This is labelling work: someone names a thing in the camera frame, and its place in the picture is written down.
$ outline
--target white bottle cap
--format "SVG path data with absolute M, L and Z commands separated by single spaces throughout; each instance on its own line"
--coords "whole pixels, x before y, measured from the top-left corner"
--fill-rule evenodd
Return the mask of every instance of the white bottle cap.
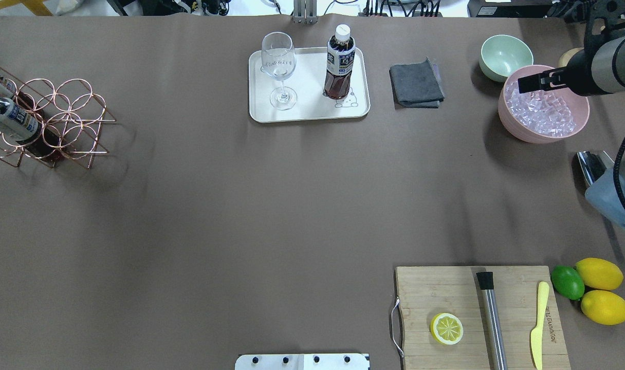
M 339 24 L 336 27 L 336 40 L 339 42 L 345 42 L 350 39 L 352 29 L 346 24 Z

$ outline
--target napkin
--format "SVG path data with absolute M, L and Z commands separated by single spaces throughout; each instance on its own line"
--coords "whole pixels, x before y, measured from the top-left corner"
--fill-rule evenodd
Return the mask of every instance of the napkin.
M 390 80 L 397 102 L 406 108 L 438 108 L 445 99 L 439 68 L 429 58 L 413 65 L 393 65 Z

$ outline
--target yellow butter knife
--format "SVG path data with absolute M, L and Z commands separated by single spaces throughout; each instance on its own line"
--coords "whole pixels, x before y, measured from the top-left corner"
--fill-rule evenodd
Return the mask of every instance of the yellow butter knife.
M 541 361 L 541 338 L 543 337 L 545 307 L 548 305 L 548 293 L 550 293 L 550 286 L 545 281 L 540 281 L 538 293 L 536 295 L 536 326 L 531 330 L 531 333 L 529 333 L 531 357 L 534 359 L 534 366 L 536 366 L 538 370 L 543 370 L 543 361 Z

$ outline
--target lemon half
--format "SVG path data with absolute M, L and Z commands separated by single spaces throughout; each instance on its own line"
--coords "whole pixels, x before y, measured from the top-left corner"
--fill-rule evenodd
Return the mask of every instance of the lemon half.
M 442 344 L 456 344 L 463 338 L 461 320 L 451 313 L 439 313 L 432 319 L 432 337 Z

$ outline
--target lemon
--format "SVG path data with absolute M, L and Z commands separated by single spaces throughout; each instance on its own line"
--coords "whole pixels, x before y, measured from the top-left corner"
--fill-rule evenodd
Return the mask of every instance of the lemon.
M 586 286 L 602 290 L 615 290 L 623 282 L 623 272 L 614 263 L 600 258 L 585 258 L 575 264 L 575 269 Z
M 625 321 L 625 300 L 606 290 L 592 290 L 582 297 L 582 312 L 603 325 L 616 325 Z
M 456 344 L 463 338 L 461 320 L 451 313 L 439 313 L 432 319 L 432 336 L 442 344 Z

